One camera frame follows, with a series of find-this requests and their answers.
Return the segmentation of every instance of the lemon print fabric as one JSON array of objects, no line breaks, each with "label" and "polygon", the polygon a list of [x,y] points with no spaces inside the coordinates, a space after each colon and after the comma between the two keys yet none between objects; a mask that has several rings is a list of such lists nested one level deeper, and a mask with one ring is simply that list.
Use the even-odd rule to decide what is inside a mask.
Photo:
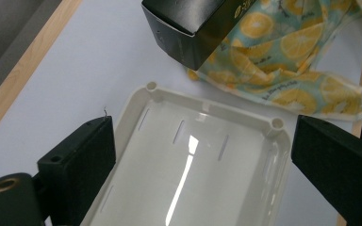
[{"label": "lemon print fabric", "polygon": [[340,28],[360,16],[362,0],[256,0],[188,76],[297,114],[362,119],[362,86],[312,71]]}]

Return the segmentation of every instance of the black box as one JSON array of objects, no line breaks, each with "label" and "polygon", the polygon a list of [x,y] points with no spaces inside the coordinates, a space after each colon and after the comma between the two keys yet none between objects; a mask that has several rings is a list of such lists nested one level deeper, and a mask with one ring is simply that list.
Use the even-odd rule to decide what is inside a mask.
[{"label": "black box", "polygon": [[143,0],[157,45],[197,70],[255,0]]}]

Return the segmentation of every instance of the plastic tray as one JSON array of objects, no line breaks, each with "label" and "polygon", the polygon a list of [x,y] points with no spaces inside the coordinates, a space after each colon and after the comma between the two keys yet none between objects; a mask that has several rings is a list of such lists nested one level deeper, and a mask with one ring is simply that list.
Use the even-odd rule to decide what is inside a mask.
[{"label": "plastic tray", "polygon": [[118,121],[118,162],[84,223],[273,225],[290,165],[283,126],[150,83]]}]

